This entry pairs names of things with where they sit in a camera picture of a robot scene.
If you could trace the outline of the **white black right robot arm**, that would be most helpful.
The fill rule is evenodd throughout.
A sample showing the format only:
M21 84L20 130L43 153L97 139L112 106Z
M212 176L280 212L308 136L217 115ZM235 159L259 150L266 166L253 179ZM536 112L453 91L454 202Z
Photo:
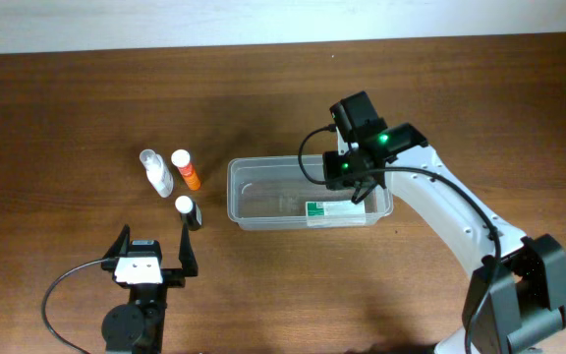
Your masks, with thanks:
M566 329L566 253L549 234L529 237L447 168L413 125L388 126L361 91L329 109L338 148L323 156L329 190L353 203L380 187L409 205L469 277L461 327L431 353L532 353Z

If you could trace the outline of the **white green medicine box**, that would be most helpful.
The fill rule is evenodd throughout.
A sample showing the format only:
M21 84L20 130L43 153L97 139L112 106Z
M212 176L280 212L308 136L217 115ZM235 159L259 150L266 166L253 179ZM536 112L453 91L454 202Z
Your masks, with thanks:
M306 202L306 219L309 228L349 227L367 221L365 205L350 201Z

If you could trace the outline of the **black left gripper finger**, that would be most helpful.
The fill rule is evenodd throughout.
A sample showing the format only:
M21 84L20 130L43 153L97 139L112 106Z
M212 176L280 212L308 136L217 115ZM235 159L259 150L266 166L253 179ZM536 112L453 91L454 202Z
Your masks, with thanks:
M198 262L191 245L190 230L187 224L183 224L179 248L179 262L185 277L198 276Z
M122 257L128 252L128 247L130 245L130 226L125 224L119 233L117 239L109 247L107 252L104 254L104 259L113 259Z

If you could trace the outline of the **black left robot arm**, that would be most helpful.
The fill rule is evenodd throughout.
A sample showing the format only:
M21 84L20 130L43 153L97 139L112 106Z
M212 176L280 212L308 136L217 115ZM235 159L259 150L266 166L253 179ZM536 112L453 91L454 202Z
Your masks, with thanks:
M105 351L116 354L159 353L162 351L167 292L183 288L186 279L198 276L189 227L181 230L178 268L163 268L160 243L130 239L124 226L104 255L100 266L113 281L129 291L126 303L104 317L101 333Z

